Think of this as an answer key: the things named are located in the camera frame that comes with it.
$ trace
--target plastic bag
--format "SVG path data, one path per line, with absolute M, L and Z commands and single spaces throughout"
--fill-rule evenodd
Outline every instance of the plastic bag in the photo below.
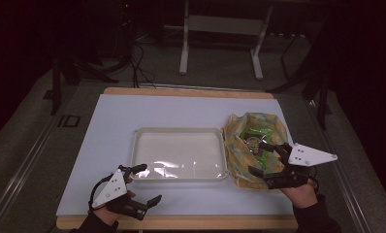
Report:
M 265 182 L 248 172 L 248 166 L 266 174 L 280 172 L 283 164 L 276 152 L 258 149 L 260 140 L 272 145 L 287 142 L 287 131 L 276 115 L 247 113 L 231 115 L 223 129 L 227 169 L 238 187 L 268 189 Z

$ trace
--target white tabletop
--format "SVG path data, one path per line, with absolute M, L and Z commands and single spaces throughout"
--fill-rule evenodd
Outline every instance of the white tabletop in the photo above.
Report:
M 286 126 L 274 99 L 169 97 L 102 94 L 57 210 L 57 216 L 86 215 L 93 186 L 130 164 L 135 131 L 141 127 L 222 128 L 231 114 L 277 115 Z M 288 133 L 289 143 L 293 144 Z M 158 194 L 162 201 L 148 216 L 292 215 L 290 201 L 279 191 L 236 187 L 221 182 L 133 182 L 128 188 L 145 202 Z

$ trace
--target wooden table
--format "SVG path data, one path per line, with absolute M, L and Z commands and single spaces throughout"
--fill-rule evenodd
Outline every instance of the wooden table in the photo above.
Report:
M 153 96 L 188 96 L 210 98 L 273 99 L 269 93 L 187 90 L 187 89 L 149 89 L 109 87 L 104 94 L 109 95 L 153 95 Z M 59 216 L 57 227 L 60 229 L 78 228 L 86 218 L 80 216 Z M 143 221 L 123 216 L 118 229 L 127 230 L 205 230 L 205 229 L 296 229 L 297 222 L 293 215 L 146 215 Z

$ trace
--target sleeve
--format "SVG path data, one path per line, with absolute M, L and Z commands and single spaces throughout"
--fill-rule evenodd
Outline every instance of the sleeve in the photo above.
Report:
M 326 199 L 317 196 L 318 203 L 303 209 L 293 206 L 296 221 L 299 223 L 297 233 L 341 233 L 338 223 L 329 217 Z
M 113 226 L 107 225 L 93 213 L 89 213 L 79 229 L 73 229 L 70 233 L 113 233 L 116 231 L 118 222 Z

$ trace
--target hand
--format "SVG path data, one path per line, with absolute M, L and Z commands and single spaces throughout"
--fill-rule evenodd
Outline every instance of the hand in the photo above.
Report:
M 308 180 L 302 186 L 281 188 L 280 191 L 290 199 L 295 207 L 302 209 L 318 202 L 314 192 L 314 185 L 314 181 Z
M 132 181 L 132 179 L 127 179 L 127 183 L 131 183 Z M 130 190 L 127 190 L 125 195 L 129 195 L 131 198 L 136 196 L 136 194 Z M 94 211 L 93 214 L 109 226 L 112 226 L 121 217 L 120 214 L 110 212 L 107 207 L 100 208 Z

